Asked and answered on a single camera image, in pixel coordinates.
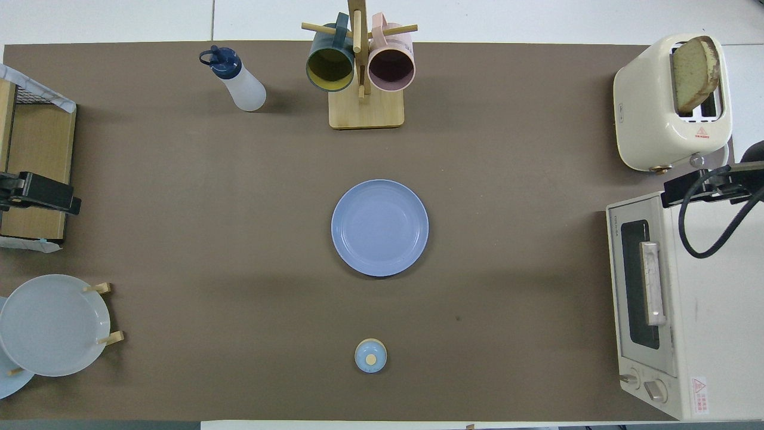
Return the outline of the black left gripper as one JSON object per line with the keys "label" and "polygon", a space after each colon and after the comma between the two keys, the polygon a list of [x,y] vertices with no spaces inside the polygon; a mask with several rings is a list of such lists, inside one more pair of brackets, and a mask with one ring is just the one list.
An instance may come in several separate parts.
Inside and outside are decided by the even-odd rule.
{"label": "black left gripper", "polygon": [[66,207],[59,211],[78,215],[82,201],[76,201],[74,188],[68,183],[57,182],[36,173],[17,174],[1,172],[1,210],[11,207],[25,208],[24,201],[41,204],[46,207]]}

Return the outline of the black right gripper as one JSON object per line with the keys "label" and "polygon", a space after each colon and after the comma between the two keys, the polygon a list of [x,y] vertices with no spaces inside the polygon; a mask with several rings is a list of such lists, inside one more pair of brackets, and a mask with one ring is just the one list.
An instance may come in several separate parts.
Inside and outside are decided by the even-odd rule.
{"label": "black right gripper", "polygon": [[763,141],[750,146],[739,163],[724,166],[729,168],[724,174],[714,175],[695,185],[710,170],[696,170],[680,175],[663,184],[661,205],[663,208],[679,206],[689,194],[689,202],[713,202],[722,199],[723,194],[753,195],[763,185]]}

